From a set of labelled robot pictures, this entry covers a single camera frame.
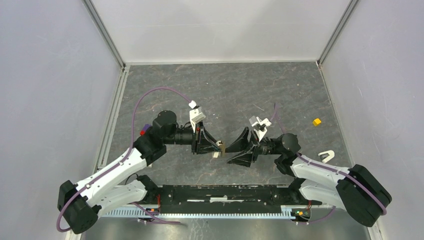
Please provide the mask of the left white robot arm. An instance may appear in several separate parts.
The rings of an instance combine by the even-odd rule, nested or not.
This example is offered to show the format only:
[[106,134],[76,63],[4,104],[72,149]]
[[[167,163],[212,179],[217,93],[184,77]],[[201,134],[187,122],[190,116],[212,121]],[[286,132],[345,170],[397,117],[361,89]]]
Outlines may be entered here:
[[101,215],[128,203],[143,201],[153,203],[157,190],[134,180],[129,186],[118,187],[126,177],[150,166],[167,152],[167,145],[190,145],[193,154],[222,153],[223,142],[216,140],[204,127],[205,115],[200,109],[189,111],[189,125],[178,125],[177,116],[170,110],[161,111],[146,124],[140,136],[116,160],[93,175],[72,183],[65,181],[59,187],[57,208],[61,220],[68,224],[68,231],[81,234],[91,228]]

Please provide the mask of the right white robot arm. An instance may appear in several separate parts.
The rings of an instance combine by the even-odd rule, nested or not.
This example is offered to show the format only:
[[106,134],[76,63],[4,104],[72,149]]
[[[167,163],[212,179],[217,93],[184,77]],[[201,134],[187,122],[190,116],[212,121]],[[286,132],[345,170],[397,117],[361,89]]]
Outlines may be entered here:
[[356,222],[372,227],[387,214],[392,196],[364,166],[339,167],[300,153],[298,137],[283,133],[278,138],[259,137],[245,128],[225,152],[235,153],[228,164],[250,167],[260,155],[277,155],[276,168],[293,177],[288,186],[295,204],[318,201],[346,211]]

